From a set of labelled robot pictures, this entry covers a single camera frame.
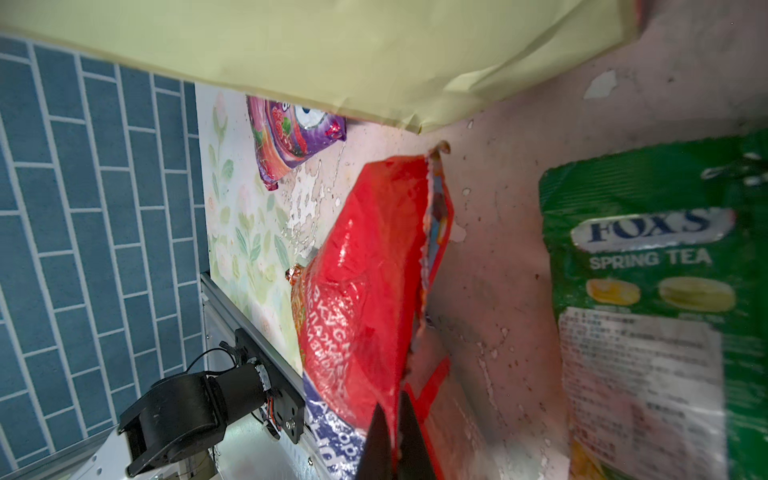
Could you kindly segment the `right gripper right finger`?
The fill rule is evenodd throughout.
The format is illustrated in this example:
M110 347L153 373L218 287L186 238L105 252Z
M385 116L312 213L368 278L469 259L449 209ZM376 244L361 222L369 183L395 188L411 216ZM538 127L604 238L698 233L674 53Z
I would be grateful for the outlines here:
M400 480L437 480L412 406L400 407L397 478Z

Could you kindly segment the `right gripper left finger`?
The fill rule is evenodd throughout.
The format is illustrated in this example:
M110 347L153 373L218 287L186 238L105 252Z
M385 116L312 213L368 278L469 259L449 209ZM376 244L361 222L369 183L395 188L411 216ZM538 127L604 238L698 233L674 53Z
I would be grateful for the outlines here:
M358 463L356 480L391 480L392 447L385 413L377 404Z

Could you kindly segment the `red snack packet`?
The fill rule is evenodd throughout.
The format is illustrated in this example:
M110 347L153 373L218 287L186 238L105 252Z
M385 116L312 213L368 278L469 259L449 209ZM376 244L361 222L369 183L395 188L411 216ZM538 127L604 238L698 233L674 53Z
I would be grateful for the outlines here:
M309 428L335 479L355 479L377 404L389 430L392 479L401 406L413 407L442 477L424 422L450 363L438 364L424 395L407 377L453 223L442 164L449 151L440 142L423 155L366 164L318 253L287 270Z

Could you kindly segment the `small green snack packet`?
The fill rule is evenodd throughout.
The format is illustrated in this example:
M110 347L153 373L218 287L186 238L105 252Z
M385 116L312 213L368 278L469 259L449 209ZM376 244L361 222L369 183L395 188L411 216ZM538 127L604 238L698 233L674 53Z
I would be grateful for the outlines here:
M573 479L767 475L767 134L548 170Z

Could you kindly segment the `purple Fox's candy packet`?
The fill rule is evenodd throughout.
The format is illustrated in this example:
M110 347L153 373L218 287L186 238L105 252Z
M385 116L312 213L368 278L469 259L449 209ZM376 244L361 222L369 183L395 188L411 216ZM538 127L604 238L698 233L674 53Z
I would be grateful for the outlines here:
M346 119L321 110L246 97L262 182L268 191L313 155L346 140Z

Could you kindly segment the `floral paper gift bag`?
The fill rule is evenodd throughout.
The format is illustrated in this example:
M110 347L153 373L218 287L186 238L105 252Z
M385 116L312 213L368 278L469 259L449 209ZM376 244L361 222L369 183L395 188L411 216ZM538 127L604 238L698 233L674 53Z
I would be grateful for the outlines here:
M426 133L639 34L638 1L5 1L1 29Z

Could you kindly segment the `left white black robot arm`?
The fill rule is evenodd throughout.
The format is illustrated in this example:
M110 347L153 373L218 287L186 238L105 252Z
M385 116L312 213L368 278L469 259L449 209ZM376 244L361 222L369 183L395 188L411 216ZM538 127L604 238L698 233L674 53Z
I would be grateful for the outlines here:
M184 460L224 439L226 429L261 407L267 388L257 366L220 374L185 373L156 382L120 416L131 461L126 474L141 474Z

